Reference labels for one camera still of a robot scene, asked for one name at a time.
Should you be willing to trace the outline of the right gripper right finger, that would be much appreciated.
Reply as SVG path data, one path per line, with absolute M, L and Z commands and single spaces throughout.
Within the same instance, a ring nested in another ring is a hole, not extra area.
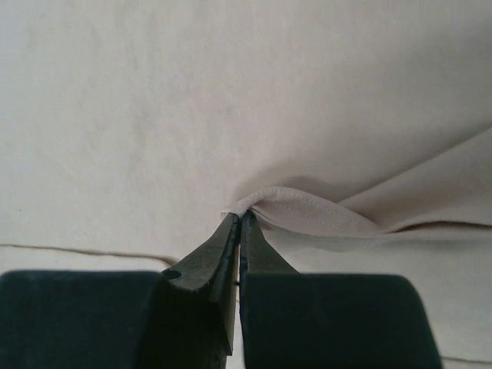
M 303 274 L 241 222 L 240 318 L 248 368 L 440 368 L 424 304 L 391 274 Z

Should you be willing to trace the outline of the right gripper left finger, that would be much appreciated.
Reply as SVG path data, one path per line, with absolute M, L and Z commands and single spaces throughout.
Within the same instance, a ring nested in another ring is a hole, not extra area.
M 234 341 L 241 222 L 161 271 L 1 277 L 3 368 L 223 368 Z

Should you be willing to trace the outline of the beige t shirt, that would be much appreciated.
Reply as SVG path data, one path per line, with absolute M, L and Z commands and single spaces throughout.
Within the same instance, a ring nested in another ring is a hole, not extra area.
M 3 1 L 1 270 L 160 271 L 258 195 L 491 366 L 489 1 Z

